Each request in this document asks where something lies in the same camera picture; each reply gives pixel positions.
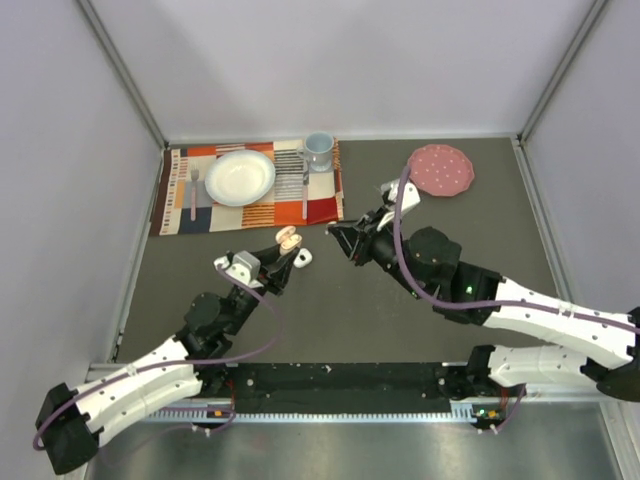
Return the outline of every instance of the pink dotted plate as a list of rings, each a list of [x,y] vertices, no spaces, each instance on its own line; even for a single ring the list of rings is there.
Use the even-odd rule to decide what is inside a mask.
[[[409,157],[409,178],[420,190],[436,197],[453,197],[471,186],[473,165],[460,150],[430,144]]]

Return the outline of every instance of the light blue mug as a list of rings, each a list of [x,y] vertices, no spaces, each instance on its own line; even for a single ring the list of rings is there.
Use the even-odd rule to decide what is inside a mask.
[[[333,165],[334,144],[333,135],[314,132],[304,139],[304,146],[298,148],[298,156],[306,160],[312,170],[324,172]]]

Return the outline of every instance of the white plate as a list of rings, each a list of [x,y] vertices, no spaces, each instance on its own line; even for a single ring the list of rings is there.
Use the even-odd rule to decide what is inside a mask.
[[[242,207],[264,197],[275,179],[276,169],[269,157],[255,150],[238,150],[213,162],[204,188],[216,202]]]

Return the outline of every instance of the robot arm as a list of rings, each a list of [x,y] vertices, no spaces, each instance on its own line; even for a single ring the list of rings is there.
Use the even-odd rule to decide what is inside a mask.
[[[299,250],[299,242],[286,251],[275,245],[254,253],[227,253],[214,264],[260,296],[267,292],[280,295]],[[172,402],[195,395],[215,396],[226,381],[226,366],[194,365],[185,360],[221,358],[232,346],[227,336],[238,333],[258,303],[236,285],[226,297],[202,293],[185,314],[186,325],[152,352],[73,390],[64,383],[52,388],[38,415],[38,429],[66,402],[83,392],[96,392],[78,398],[42,433],[55,473],[65,474],[84,464],[122,430]],[[145,369],[157,363],[166,365]],[[124,378],[110,382],[115,377]]]
[[[394,246],[391,220],[398,187],[398,181],[385,184],[382,207],[357,221],[330,224],[327,233],[356,266],[374,261],[417,298]],[[419,201],[416,187],[407,183],[401,214]],[[596,384],[606,395],[640,401],[640,388],[634,387],[640,373],[633,331],[640,324],[640,309],[629,314],[598,312],[542,295],[497,272],[460,261],[461,246],[432,227],[418,230],[401,246],[411,277],[432,296],[433,310],[446,319],[513,330],[555,344],[521,349],[476,347],[466,371],[456,372],[453,383],[457,386],[448,392],[452,398],[486,395],[496,385],[561,383]],[[468,302],[475,302],[475,307],[465,307]]]

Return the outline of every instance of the colorful placemat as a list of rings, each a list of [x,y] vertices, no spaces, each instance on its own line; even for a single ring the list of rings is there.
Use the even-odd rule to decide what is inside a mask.
[[[212,145],[167,149],[160,185],[151,217],[149,235],[221,232],[254,227],[315,225],[343,219],[340,146],[333,149],[333,168],[309,173],[307,219],[302,218],[303,161],[296,153],[302,140],[266,143]],[[227,207],[214,202],[204,188],[207,170],[216,159],[235,150],[257,150],[274,163],[273,188],[260,200],[245,207]],[[190,168],[200,171],[196,182],[196,219],[191,220]]]

